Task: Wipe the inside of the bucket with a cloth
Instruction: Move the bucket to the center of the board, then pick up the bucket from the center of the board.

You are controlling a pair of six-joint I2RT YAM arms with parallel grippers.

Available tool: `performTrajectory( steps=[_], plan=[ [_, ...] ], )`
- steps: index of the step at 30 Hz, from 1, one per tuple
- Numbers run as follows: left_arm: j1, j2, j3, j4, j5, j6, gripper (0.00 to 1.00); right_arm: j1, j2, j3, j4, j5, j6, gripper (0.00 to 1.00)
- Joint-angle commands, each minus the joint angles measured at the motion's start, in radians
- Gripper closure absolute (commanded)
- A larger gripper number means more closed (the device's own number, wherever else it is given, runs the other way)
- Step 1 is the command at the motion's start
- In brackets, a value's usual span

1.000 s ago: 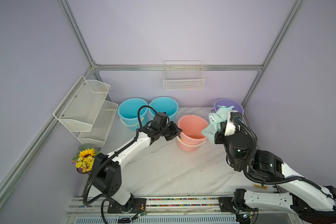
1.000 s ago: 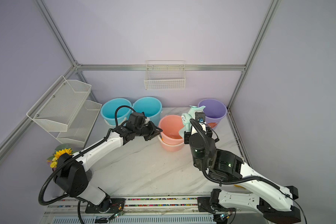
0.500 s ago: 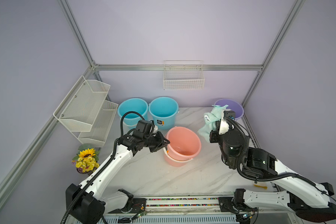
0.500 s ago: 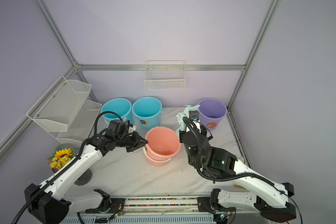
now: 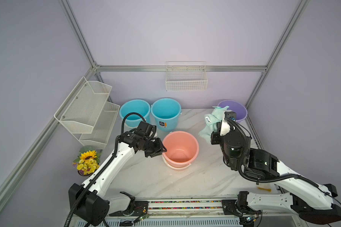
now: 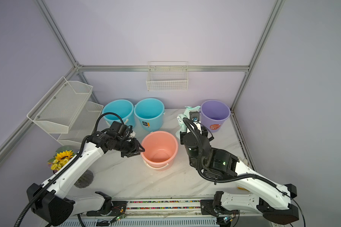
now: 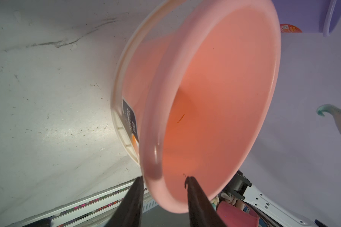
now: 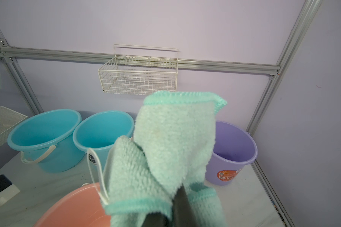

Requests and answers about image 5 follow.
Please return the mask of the teal bucket being wiped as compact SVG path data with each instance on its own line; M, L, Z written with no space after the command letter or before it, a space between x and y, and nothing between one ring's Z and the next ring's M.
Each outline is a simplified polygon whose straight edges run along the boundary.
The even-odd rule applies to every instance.
M125 116L129 113L138 113L140 114L147 123L151 123L150 119L150 113L151 113L151 106L148 104L148 102L142 100L142 99L134 99L131 101L128 101L124 103L119 111L119 115L121 119L124 119ZM128 128L136 128L140 122L142 121L142 118L136 114L132 114L125 120L125 125Z

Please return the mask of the pink plastic bucket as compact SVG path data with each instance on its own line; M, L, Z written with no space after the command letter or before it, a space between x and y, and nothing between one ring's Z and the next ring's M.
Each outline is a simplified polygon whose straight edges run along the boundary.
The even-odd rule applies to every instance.
M162 154L162 159L173 170L190 167L199 154L197 139L185 131L170 132L165 136L163 144L167 151Z

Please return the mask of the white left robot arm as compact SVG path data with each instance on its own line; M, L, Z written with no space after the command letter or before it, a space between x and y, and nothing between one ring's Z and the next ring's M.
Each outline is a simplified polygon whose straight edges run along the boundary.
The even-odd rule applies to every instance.
M167 151L156 135L157 127L141 121L137 128L121 131L115 138L115 147L110 156L95 173L81 185L73 184L69 189L70 212L64 226L68 227L74 215L81 217L86 225L98 226L105 218L120 212L125 216L133 214L135 197L126 192L107 196L106 192L121 168L138 151L145 157L156 157Z

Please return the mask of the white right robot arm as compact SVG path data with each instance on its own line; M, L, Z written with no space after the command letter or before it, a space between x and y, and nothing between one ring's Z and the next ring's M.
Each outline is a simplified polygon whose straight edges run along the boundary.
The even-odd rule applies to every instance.
M221 112L221 119L210 136L210 143L220 146L224 164L243 179L257 185L272 183L286 192L253 194L240 191L233 204L222 202L225 214L248 215L245 224L259 218L263 210L295 214L316 225L341 221L341 203L336 200L338 194L334 185L318 184L300 175L271 153L251 148L251 140L231 110Z

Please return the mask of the teal bucket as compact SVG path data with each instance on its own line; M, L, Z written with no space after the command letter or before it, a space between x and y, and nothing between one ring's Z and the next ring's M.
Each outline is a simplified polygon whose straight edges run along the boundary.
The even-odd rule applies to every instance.
M174 131L181 115L181 105L171 98L162 98L151 105L151 114L155 124L162 131Z

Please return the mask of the mint green microfibre cloth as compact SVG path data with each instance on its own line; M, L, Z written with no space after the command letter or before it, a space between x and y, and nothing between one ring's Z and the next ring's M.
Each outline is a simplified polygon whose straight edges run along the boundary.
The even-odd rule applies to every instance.
M217 123L221 123L224 119L224 113L229 108L225 107L214 107L214 110L210 114L204 116L206 126L199 132L199 136L208 144L211 144L211 134L217 130Z

